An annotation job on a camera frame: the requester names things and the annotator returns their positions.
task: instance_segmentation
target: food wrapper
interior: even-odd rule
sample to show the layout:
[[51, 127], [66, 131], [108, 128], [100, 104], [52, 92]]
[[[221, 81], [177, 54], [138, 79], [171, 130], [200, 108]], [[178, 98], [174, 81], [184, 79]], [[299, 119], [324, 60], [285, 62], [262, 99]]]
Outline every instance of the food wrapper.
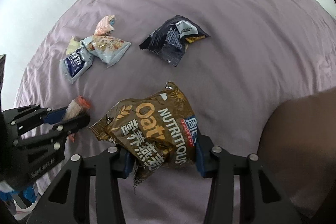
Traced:
[[191, 20], [176, 15], [152, 32], [140, 44], [140, 49], [149, 49], [161, 59], [177, 66], [190, 43], [208, 36]]
[[[69, 106], [67, 107], [67, 110], [62, 118], [62, 121], [66, 121], [69, 119], [72, 119], [79, 114], [86, 113], [91, 107], [91, 104], [88, 100], [86, 100], [83, 96], [78, 96], [75, 99], [73, 99]], [[68, 138], [74, 142], [75, 141], [75, 135], [76, 133], [72, 133], [68, 135]]]
[[136, 157], [134, 186], [162, 165], [195, 162], [197, 120], [173, 82], [146, 99], [120, 101], [90, 129], [98, 140], [114, 141]]
[[130, 42], [111, 37], [92, 35], [82, 40], [89, 53], [97, 56], [108, 67], [117, 63], [127, 51]]
[[93, 56], [83, 44], [67, 58], [61, 59], [59, 65], [68, 81], [73, 84], [93, 62]]
[[81, 47], [80, 41], [76, 40], [76, 37], [71, 37], [67, 50], [65, 54], [72, 54]]
[[103, 17], [102, 20], [98, 22], [94, 35], [101, 36], [103, 34], [113, 31], [113, 24], [115, 22], [115, 19], [115, 16]]

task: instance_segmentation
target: metal bolt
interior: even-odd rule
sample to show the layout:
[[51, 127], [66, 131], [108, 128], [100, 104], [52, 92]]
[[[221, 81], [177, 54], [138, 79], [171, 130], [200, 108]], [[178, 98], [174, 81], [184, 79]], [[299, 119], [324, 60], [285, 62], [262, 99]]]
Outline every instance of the metal bolt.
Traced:
[[256, 154], [251, 154], [250, 155], [250, 160], [257, 161], [259, 159], [258, 155]]
[[115, 152], [118, 151], [118, 148], [116, 148], [115, 146], [111, 146], [111, 147], [109, 147], [109, 148], [107, 149], [107, 151], [108, 151], [109, 153], [115, 153]]
[[74, 154], [74, 155], [71, 156], [71, 160], [72, 160], [72, 161], [77, 161], [77, 160], [79, 160], [80, 158], [81, 158], [81, 156], [78, 155], [78, 154]]
[[214, 153], [221, 153], [222, 152], [222, 148], [220, 148], [219, 146], [214, 146], [211, 150]]
[[60, 147], [61, 147], [61, 145], [59, 143], [54, 143], [54, 149], [55, 150], [59, 150]]

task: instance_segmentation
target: bed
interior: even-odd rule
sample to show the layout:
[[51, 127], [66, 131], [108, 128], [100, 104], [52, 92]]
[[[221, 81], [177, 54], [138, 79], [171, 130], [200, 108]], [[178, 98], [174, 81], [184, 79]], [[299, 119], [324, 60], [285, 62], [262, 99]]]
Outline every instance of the bed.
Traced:
[[[193, 43], [173, 67], [139, 44], [177, 14], [211, 37]], [[105, 15], [116, 16], [113, 36], [132, 45], [110, 68], [96, 58], [71, 85], [59, 60], [72, 36], [92, 35]], [[118, 101], [145, 98], [173, 81], [187, 96], [201, 132], [230, 153], [246, 156], [257, 151], [263, 127], [278, 105], [336, 85], [335, 26], [315, 0], [78, 0], [26, 67], [15, 106], [39, 103], [56, 109], [83, 95], [92, 102], [93, 124]], [[47, 130], [43, 125], [27, 137]], [[74, 143], [67, 142], [65, 156], [88, 157], [110, 146], [84, 129]], [[40, 193], [62, 164], [38, 180]], [[210, 184], [194, 166], [160, 168], [136, 194], [132, 176], [120, 180], [126, 223], [202, 223]], [[91, 198], [94, 212], [94, 191]]]

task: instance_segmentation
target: bed sheet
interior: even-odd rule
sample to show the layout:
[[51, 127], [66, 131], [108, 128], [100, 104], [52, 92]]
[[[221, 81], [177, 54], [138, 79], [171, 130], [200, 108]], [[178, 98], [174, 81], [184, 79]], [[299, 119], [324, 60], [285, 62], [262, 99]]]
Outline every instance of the bed sheet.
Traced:
[[[190, 45], [173, 67], [139, 44], [177, 14], [211, 37]], [[132, 45], [110, 68], [96, 58], [71, 85], [59, 60], [72, 36], [92, 35], [105, 15], [117, 18], [113, 36]], [[335, 35], [334, 19], [315, 0], [78, 0], [26, 67], [15, 105], [56, 109], [83, 95], [92, 101], [92, 124], [119, 100], [145, 98], [173, 81], [187, 96], [201, 132], [230, 153], [246, 156], [257, 151], [278, 105], [335, 86]], [[47, 130], [44, 125], [28, 135]], [[97, 155], [110, 145], [85, 129], [75, 143], [67, 142], [65, 156]], [[62, 164], [38, 180], [42, 193]], [[202, 223], [210, 184], [194, 166], [160, 168], [136, 195], [132, 176], [120, 180], [126, 222]]]

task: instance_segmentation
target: white label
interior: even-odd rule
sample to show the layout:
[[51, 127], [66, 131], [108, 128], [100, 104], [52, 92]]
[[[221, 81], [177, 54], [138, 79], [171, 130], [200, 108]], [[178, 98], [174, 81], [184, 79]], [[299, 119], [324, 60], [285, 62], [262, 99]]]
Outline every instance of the white label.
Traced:
[[181, 20], [175, 25], [180, 33], [180, 38], [188, 34], [198, 34], [197, 28], [194, 25], [190, 24], [188, 21]]

